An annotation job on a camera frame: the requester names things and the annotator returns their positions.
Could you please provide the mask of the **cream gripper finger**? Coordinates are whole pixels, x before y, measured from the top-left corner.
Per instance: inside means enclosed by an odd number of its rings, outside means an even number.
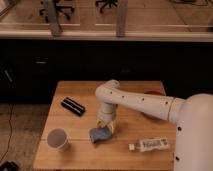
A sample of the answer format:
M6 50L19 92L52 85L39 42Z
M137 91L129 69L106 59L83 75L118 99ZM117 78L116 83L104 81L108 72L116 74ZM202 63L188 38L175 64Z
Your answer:
M97 127L98 127L98 128L102 128L102 122L99 122L99 121L98 121L98 122L97 122Z
M110 130L111 133L114 133L114 131L115 131L115 123L114 123L114 121L113 122L109 122L107 124L107 127L108 127L108 129Z

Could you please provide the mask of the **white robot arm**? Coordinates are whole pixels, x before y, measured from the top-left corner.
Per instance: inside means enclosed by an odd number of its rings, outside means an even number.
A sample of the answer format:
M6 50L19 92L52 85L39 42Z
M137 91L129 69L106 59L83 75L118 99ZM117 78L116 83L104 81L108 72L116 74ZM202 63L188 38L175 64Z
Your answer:
M176 125L174 171L213 171L213 95L187 99L122 91L117 80L99 85L98 119L115 119L116 105L134 109Z

